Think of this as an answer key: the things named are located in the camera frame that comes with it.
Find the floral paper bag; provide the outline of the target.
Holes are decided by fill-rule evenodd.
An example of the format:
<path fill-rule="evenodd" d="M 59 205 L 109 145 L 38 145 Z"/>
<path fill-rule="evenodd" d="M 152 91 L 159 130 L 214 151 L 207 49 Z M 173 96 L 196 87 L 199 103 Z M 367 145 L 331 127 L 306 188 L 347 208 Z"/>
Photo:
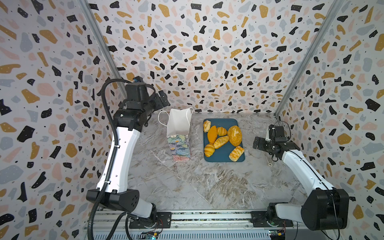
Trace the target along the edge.
<path fill-rule="evenodd" d="M 161 110 L 158 114 L 158 122 L 167 128 L 167 141 L 171 150 L 173 160 L 176 162 L 189 161 L 191 150 L 189 134 L 194 108 L 183 110 L 171 109 L 170 112 Z M 160 120 L 160 114 L 168 116 L 168 122 L 164 124 Z"/>

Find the braided pastry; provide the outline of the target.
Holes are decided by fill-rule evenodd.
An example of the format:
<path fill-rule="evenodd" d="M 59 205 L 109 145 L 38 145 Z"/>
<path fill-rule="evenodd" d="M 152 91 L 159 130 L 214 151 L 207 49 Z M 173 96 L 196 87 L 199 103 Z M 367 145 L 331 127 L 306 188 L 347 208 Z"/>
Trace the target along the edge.
<path fill-rule="evenodd" d="M 232 152 L 229 154 L 229 158 L 233 162 L 237 162 L 239 158 L 242 156 L 244 153 L 244 149 L 240 146 L 235 147 Z"/>

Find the striped croissant bun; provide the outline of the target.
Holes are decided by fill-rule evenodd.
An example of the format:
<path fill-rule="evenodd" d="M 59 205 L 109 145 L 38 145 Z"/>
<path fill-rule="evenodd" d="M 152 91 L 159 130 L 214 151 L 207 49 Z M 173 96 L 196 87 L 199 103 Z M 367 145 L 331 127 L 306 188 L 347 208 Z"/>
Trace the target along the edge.
<path fill-rule="evenodd" d="M 205 157 L 211 157 L 214 154 L 215 150 L 216 149 L 213 144 L 207 144 L 204 148 Z"/>

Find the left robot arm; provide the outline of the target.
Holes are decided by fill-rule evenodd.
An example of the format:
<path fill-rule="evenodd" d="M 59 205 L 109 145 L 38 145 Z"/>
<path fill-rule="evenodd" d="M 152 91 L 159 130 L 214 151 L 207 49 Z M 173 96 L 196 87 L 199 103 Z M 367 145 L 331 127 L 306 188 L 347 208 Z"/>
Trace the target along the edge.
<path fill-rule="evenodd" d="M 111 113 L 106 99 L 109 84 L 123 82 L 127 98 Z M 101 89 L 102 103 L 111 125 L 113 138 L 106 168 L 96 188 L 89 190 L 86 199 L 94 204 L 92 212 L 99 207 L 123 211 L 136 219 L 153 219 L 156 207 L 140 198 L 138 190 L 128 188 L 128 172 L 135 145 L 143 127 L 148 126 L 152 114 L 170 105 L 163 91 L 156 92 L 152 85 L 143 81 L 108 80 Z"/>

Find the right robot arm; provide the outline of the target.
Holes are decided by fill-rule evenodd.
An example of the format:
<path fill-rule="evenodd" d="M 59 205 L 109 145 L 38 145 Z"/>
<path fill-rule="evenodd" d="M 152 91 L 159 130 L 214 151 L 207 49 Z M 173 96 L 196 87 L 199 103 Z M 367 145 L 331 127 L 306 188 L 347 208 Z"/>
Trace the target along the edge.
<path fill-rule="evenodd" d="M 347 227 L 348 193 L 335 188 L 315 170 L 300 148 L 285 136 L 282 126 L 270 125 L 265 138 L 255 137 L 253 148 L 276 157 L 288 166 L 308 196 L 302 206 L 270 203 L 266 215 L 270 225 L 286 220 L 303 223 L 312 231 Z"/>

